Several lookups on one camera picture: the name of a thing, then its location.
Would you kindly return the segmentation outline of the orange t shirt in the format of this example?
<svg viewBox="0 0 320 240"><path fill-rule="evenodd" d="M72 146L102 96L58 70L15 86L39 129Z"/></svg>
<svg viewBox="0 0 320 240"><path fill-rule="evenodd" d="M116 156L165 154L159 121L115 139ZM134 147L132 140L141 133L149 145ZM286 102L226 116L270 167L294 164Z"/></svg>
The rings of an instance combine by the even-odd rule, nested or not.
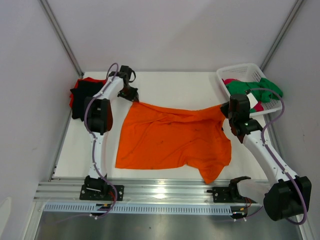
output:
<svg viewBox="0 0 320 240"><path fill-rule="evenodd" d="M115 166L164 170L187 165L210 184L232 160L224 121L219 105L186 110L135 102L121 128Z"/></svg>

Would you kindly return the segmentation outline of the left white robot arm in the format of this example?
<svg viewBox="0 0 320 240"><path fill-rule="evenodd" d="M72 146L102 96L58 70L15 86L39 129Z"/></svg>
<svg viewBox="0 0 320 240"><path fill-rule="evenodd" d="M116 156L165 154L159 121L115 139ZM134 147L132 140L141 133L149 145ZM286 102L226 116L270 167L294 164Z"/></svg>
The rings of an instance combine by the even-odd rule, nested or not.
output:
<svg viewBox="0 0 320 240"><path fill-rule="evenodd" d="M97 200L103 200L108 196L107 169L105 166L106 142L108 133L113 126L112 101L123 98L129 102L138 102L138 89L130 86L136 78L136 73L127 65L116 67L115 71L108 70L106 83L92 97L84 100L84 126L90 134L91 161L88 176L84 184L91 189L91 194Z"/></svg>

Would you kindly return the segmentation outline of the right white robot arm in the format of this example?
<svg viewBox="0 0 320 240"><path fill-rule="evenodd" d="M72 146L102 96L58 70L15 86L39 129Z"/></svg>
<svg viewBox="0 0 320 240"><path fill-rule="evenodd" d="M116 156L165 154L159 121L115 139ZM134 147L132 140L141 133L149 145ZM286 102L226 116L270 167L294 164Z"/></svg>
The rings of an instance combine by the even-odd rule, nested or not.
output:
<svg viewBox="0 0 320 240"><path fill-rule="evenodd" d="M246 94L233 94L220 107L230 130L255 157L270 187L250 178L238 177L231 183L228 196L234 202L249 198L262 205L273 221L282 219L303 225L308 217L312 183L292 170L265 138L267 126L250 117L250 100Z"/></svg>

